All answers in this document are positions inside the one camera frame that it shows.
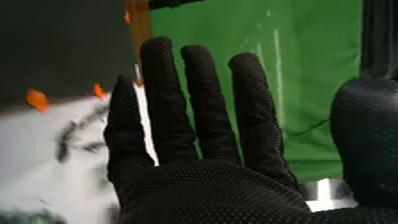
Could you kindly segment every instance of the black glove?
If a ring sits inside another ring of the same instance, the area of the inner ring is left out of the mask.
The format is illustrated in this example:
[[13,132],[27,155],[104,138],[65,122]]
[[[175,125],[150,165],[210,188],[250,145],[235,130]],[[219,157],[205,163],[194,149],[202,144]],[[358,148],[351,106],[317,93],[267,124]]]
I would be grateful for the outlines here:
[[[196,132],[186,114],[171,40],[143,46],[152,134],[161,166],[146,153],[138,96],[122,77],[111,101],[106,140],[109,179],[122,202],[122,224],[393,223],[395,209],[360,208],[312,213],[283,157],[283,135],[265,72],[253,54],[235,56],[235,106],[246,167],[214,60],[207,49],[182,50],[196,115]],[[205,159],[198,159],[200,138]]]
[[356,200],[363,207],[398,208],[397,81],[351,82],[337,94],[331,118]]

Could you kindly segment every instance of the glove finger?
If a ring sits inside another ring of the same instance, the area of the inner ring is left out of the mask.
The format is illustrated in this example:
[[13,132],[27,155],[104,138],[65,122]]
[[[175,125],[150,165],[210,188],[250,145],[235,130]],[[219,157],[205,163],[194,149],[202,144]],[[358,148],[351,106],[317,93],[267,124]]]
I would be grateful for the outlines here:
[[146,153],[136,89],[125,76],[120,76],[114,88],[109,125],[104,134],[111,150],[109,175],[114,180],[125,172],[123,167],[130,170],[132,167],[154,166],[154,160]]
[[182,55],[203,155],[207,159],[223,159],[241,164],[212,55],[202,46],[187,46]]
[[141,49],[154,144],[161,164],[198,159],[196,133],[189,124],[187,102],[180,88],[168,37],[146,41]]
[[296,175],[285,160],[283,132],[265,70],[257,55],[251,53],[237,55],[230,67],[246,165],[285,186],[299,190]]

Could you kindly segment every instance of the green wall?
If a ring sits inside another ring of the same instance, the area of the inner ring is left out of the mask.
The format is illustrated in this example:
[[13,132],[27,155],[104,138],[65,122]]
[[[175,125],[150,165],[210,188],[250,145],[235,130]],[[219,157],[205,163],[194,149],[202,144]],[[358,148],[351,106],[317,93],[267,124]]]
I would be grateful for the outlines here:
[[301,181],[338,177],[342,163],[328,119],[338,87],[360,75],[361,1],[209,0],[154,11],[154,29],[157,36],[175,40],[186,89],[180,48],[202,44],[214,53],[232,118],[228,61],[237,53],[258,54],[296,174]]

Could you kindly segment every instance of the orange tag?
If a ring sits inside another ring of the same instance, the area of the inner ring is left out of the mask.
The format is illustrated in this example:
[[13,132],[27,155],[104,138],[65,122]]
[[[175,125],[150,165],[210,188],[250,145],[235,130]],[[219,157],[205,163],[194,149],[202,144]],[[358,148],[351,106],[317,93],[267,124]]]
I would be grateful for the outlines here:
[[100,100],[104,100],[107,98],[107,94],[104,92],[104,89],[100,87],[100,84],[95,84],[95,95],[98,97]]
[[139,87],[145,87],[145,81],[143,80],[138,80],[136,84],[138,84]]
[[36,89],[27,91],[26,100],[29,105],[36,108],[36,110],[45,113],[51,110],[51,103],[47,99],[47,95]]
[[130,15],[129,12],[127,12],[127,14],[125,14],[125,21],[127,21],[129,24],[132,23],[132,15]]

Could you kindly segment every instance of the dark background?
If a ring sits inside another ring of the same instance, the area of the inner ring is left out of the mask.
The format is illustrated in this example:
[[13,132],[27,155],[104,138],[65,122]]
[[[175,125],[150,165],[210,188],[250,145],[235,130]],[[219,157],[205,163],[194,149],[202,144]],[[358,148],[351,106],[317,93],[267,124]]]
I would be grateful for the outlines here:
[[134,74],[123,0],[0,0],[0,110],[35,88],[84,96]]

